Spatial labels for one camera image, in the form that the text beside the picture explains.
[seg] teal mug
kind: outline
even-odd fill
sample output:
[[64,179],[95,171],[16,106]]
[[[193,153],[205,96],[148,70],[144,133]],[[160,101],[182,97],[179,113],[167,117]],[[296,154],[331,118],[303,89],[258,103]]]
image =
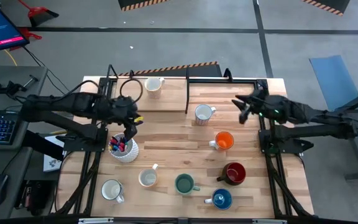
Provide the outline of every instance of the teal mug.
[[195,186],[194,179],[188,174],[180,174],[176,178],[175,189],[183,195],[190,194],[192,190],[200,191],[200,188]]

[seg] butcher block table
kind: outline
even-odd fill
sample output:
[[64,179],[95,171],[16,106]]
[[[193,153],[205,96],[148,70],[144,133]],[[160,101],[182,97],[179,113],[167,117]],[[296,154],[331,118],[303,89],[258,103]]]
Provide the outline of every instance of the butcher block table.
[[[84,80],[97,83],[99,79],[84,77]],[[286,95],[283,79],[270,78],[267,81],[270,94]],[[144,124],[137,127],[138,133],[134,137],[139,145],[139,155],[133,162],[121,163],[108,150],[102,152],[91,216],[273,218],[266,161],[260,152],[257,137],[260,129],[258,116],[250,116],[246,124],[239,124],[239,110],[231,103],[234,95],[248,95],[253,89],[250,84],[191,83],[188,114],[182,111],[139,112],[144,117]],[[84,85],[81,90],[97,91],[91,83]],[[112,92],[115,94],[112,97],[119,94],[116,86]],[[216,108],[206,126],[195,123],[195,108],[200,104]],[[75,121],[84,124],[90,122],[84,118],[75,118]],[[116,124],[109,125],[108,129],[109,138],[124,130]],[[234,146],[225,152],[208,146],[208,142],[214,140],[220,131],[228,131],[234,136]],[[289,154],[282,157],[288,188],[305,210],[313,213],[305,170],[300,159]],[[58,208],[77,187],[83,158],[83,152],[74,152],[64,162],[58,185]],[[216,181],[229,162],[240,162],[246,168],[246,179],[242,184],[230,186]],[[159,165],[158,182],[154,187],[146,189],[139,184],[138,175],[142,169],[151,169],[154,164]],[[192,175],[201,190],[192,191],[186,196],[177,193],[174,181],[182,173]],[[101,187],[109,179],[116,179],[123,184],[124,203],[105,200],[101,195]],[[233,203],[228,210],[218,210],[204,203],[204,199],[211,198],[212,193],[219,188],[228,189],[232,194]],[[85,188],[81,211],[85,207],[88,191],[89,187]],[[284,211],[282,191],[278,186],[277,193],[280,208]]]

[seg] red mug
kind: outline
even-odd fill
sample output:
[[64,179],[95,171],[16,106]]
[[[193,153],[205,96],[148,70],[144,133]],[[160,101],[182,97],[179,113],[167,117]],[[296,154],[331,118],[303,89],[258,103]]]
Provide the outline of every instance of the red mug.
[[246,168],[238,162],[231,162],[224,166],[222,176],[217,181],[224,180],[230,185],[239,185],[246,179]]

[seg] white pen holder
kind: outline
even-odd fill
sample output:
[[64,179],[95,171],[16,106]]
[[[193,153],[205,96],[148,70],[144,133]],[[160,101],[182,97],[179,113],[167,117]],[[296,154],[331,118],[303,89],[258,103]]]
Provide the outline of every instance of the white pen holder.
[[[124,137],[124,133],[116,134],[114,136],[116,139],[120,139]],[[124,152],[117,151],[111,151],[111,155],[118,159],[120,162],[132,162],[136,159],[137,155],[139,155],[139,147],[136,144],[134,139],[131,139],[127,143],[127,150]]]

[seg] concrete floor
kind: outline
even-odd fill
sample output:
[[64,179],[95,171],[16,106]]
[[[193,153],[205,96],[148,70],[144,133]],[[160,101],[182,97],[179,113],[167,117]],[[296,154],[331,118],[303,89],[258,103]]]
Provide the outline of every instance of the concrete floor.
[[[117,0],[27,0],[60,13],[50,27],[220,28],[256,29],[252,0],[171,0],[121,12]],[[17,26],[29,26],[26,9],[17,1],[2,1]],[[358,30],[358,0],[343,17],[300,0],[259,0],[265,29]],[[38,32],[33,51],[69,88],[85,75],[104,75],[112,63],[118,72],[217,60],[235,77],[266,77],[258,34],[164,32]],[[275,78],[284,78],[288,97],[326,109],[310,57],[342,55],[358,89],[358,35],[266,35]],[[22,50],[12,52],[19,65],[35,65]],[[0,65],[11,65],[0,52]],[[49,83],[44,95],[58,95]],[[50,126],[32,126],[38,131]],[[315,214],[323,218],[358,221],[358,180],[344,174],[358,171],[350,144],[333,138],[312,138],[306,152],[306,176]]]

